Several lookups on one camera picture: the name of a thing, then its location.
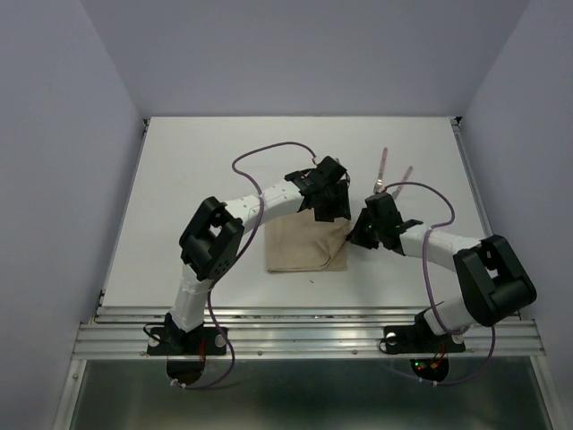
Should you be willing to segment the beige cloth napkin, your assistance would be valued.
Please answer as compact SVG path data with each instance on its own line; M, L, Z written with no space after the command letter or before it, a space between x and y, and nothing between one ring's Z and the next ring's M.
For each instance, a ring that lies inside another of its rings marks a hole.
M346 271L348 219L321 222L301 211L265 224L266 270L270 274Z

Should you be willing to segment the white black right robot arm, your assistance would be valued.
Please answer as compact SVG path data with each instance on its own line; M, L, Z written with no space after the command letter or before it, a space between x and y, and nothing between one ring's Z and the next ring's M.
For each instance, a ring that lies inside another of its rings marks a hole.
M376 220L363 209L347 240L366 249L383 246L421 259L426 283L430 281L429 263L456 274L460 288L456 297L437 303L432 287L426 286L431 306L422 313L423 321L412 328L413 342L422 349L432 349L444 334L475 323L492 327L537 299L533 282L503 236L455 236L420 220L403 221L399 215Z

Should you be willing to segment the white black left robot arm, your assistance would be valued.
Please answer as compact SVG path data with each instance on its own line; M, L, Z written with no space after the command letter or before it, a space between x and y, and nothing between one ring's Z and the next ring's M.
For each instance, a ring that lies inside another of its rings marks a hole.
M242 254L244 235L282 216L311 210L317 221L349 219L349 176L296 171L256 194L222 202L205 199L179 239L182 275L175 303L166 314L162 339L178 352L193 351L204 324L204 308L215 283Z

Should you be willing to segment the pink handled knife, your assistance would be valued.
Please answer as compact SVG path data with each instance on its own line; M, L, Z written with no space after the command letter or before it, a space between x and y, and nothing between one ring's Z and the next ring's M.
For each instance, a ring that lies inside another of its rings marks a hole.
M408 182L408 179L412 175L413 170L414 170L414 167L409 166L408 169L406 170L405 174L403 175L402 179L399 181L400 184L396 187L395 191L392 193L392 195L395 199L397 199L399 194L401 193L401 191L404 187L404 183Z

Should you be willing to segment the pink handled fork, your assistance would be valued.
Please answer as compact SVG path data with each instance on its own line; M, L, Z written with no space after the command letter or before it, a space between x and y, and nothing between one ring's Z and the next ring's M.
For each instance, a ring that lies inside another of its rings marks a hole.
M385 167L386 167L386 161L387 161L387 157L388 157L388 148L385 147L382 151L381 154L381 161L378 167L378 174L376 177L376 181L374 183L372 192L374 194L379 193L382 189L383 189L383 177L384 177L384 171L385 171Z

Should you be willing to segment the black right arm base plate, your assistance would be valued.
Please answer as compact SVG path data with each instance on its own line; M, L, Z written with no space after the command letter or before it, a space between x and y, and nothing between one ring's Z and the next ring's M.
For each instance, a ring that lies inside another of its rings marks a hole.
M388 355L462 353L464 342L457 344L449 335L435 335L430 329L418 330L414 325L390 325L382 328L378 349Z

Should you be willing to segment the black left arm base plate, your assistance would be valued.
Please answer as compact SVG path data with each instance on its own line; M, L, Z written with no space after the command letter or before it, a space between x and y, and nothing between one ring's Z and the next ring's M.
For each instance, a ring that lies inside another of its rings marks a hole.
M143 328L148 337L147 354L152 357L201 356L222 357L227 343L215 327L200 326L193 331L176 334L161 325Z

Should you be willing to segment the aluminium front mounting rail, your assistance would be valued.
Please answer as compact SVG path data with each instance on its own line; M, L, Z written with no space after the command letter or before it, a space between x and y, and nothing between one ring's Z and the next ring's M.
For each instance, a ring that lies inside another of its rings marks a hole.
M152 339L147 331L161 320L161 308L107 307L80 326L73 358L83 360L146 359ZM406 326L416 307L223 307L215 311L238 359L382 358L378 341L384 328ZM545 354L533 320L512 315L495 332L473 326L465 335L463 357L484 357L490 343L497 357Z

